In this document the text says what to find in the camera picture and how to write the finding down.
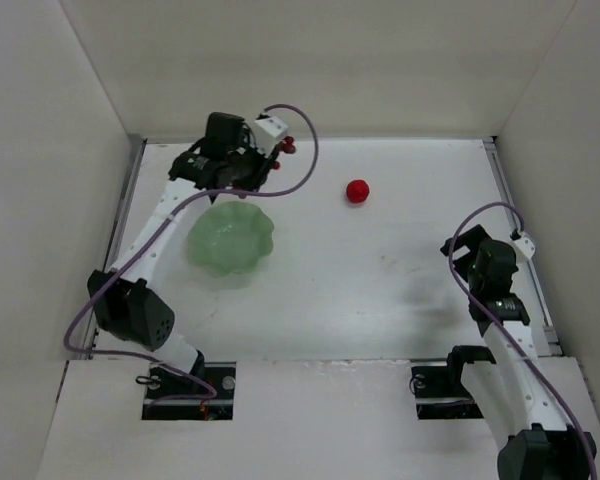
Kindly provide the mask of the dark red grape bunch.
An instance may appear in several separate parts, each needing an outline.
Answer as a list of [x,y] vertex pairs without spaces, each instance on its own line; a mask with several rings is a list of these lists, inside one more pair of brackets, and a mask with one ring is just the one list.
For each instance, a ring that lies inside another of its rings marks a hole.
[[295,139],[292,136],[285,136],[280,142],[276,144],[272,152],[272,165],[273,170],[280,168],[280,161],[278,157],[281,154],[293,155],[296,152]]

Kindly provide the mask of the red fake apple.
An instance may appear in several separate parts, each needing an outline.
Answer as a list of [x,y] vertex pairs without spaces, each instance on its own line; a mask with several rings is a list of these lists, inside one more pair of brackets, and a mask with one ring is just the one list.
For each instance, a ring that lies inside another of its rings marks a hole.
[[370,195],[370,187],[363,179],[350,181],[345,189],[345,196],[350,204],[362,204]]

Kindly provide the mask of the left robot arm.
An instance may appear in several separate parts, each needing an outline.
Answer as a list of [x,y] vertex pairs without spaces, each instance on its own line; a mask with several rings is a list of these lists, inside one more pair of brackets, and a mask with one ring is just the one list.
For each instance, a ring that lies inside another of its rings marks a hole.
[[176,331],[176,315],[159,294],[171,257],[194,225],[192,204],[220,192],[257,192],[275,169],[289,127],[268,112],[255,120],[221,112],[209,115],[203,137],[173,161],[157,205],[136,239],[106,271],[87,281],[100,330],[190,374],[200,356]]

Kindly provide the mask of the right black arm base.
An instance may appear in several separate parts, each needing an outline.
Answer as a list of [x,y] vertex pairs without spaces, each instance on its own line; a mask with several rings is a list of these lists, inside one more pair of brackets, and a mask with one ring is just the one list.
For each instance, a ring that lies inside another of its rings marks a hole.
[[411,366],[409,389],[419,420],[474,420],[483,415],[464,387],[451,380],[442,363],[415,363]]

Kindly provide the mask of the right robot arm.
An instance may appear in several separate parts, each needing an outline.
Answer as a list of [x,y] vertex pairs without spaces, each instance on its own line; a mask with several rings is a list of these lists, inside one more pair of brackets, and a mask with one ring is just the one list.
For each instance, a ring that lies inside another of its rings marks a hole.
[[498,478],[596,478],[595,441],[542,373],[530,316],[512,290],[519,259],[533,251],[477,225],[447,239],[441,252],[484,342],[454,347],[447,364],[489,426]]

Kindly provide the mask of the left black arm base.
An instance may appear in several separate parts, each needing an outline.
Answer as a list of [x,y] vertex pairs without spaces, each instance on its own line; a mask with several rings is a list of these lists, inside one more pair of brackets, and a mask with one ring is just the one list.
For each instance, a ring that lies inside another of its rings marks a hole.
[[135,383],[144,388],[143,420],[224,421],[233,418],[237,365],[206,363],[196,370],[203,385],[151,365]]

